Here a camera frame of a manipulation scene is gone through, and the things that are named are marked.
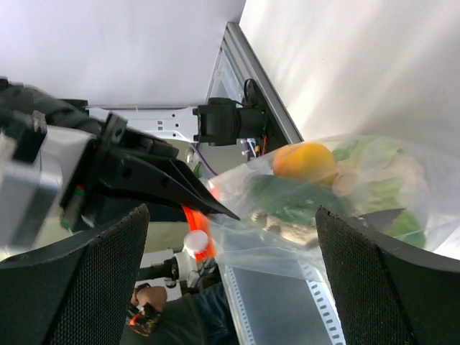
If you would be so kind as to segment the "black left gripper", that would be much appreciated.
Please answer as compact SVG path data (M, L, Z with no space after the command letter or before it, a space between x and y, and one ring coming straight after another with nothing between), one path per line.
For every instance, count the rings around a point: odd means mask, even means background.
M97 226L140 204L148 207L152 221L173 221L183 206L205 215L239 218L176 159L172 145L130 127L124 117L108 112L98 119L84 101L54 98L1 80L1 135L19 145L15 160L33 163L51 126L96 136L52 211L60 214L60 224L68 231Z

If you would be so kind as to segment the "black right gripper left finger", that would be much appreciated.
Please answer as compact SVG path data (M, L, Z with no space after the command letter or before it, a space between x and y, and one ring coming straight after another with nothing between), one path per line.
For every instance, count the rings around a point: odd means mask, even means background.
M2 344L118 344L150 215L121 218L1 262Z

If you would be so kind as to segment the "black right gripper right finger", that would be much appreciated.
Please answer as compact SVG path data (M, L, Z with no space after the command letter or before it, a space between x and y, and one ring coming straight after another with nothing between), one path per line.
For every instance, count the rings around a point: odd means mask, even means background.
M347 344L458 344L459 261L319 208L316 226Z

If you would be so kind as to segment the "clear zip bag orange zipper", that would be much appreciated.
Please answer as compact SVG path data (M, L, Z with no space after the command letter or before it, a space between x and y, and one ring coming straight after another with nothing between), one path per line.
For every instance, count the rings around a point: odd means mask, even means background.
M231 212L209 222L221 267L325 280L320 208L428 251L459 228L459 159L390 137L288 144L203 184Z

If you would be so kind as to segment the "grey fish toy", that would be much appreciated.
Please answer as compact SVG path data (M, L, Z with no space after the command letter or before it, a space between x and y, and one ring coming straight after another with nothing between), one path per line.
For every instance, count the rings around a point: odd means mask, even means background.
M379 232L387 233L396 222L397 217L402 216L404 211L402 208L395 208L366 213L361 216L350 217L350 219ZM311 225L301 225L297 221L282 221L262 210L251 212L249 217L263 230L277 234L289 242L303 246L306 249L319 247L315 220L312 221Z

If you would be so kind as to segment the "white green cabbage toy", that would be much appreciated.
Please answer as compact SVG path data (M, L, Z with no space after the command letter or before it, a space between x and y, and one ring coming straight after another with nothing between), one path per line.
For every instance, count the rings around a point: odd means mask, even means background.
M338 175L332 191L359 214L403 208L424 213L423 166L401 144L384 137L350 139L333 150Z

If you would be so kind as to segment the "green cucumber toy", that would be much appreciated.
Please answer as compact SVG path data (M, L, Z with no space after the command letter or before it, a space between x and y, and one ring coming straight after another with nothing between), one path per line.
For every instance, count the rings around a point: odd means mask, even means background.
M316 211L323 206L346 215L349 204L328 188L276 175L256 175L247 181L247 198L257 210L282 221L311 225Z

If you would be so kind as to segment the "yellow orange pepper toy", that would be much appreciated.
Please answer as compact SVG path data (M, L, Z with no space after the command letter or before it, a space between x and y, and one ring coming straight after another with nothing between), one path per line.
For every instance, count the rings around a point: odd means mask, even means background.
M275 152L273 173L309 183L331 186L337 176L332 152L318 142L288 144Z

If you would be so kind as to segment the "green grapes toy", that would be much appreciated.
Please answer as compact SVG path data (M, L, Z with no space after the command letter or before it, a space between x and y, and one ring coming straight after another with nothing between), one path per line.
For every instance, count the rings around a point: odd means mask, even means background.
M404 210L392 222L385 234L414 247L423 248L426 244L424 226L410 210Z

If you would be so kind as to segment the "operator hand with watch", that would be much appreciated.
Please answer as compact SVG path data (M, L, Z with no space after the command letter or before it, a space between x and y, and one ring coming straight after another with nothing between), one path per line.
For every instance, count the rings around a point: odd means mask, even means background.
M167 304L167 291L163 286L136 287L132 293L131 304L141 307L150 305L156 311L162 312Z

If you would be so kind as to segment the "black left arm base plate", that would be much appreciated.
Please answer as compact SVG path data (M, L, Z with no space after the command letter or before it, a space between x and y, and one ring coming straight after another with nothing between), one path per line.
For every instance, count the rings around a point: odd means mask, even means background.
M243 107L241 109L241 130L249 137L275 138L275 125L272 122L272 112L269 105L253 78L244 82Z

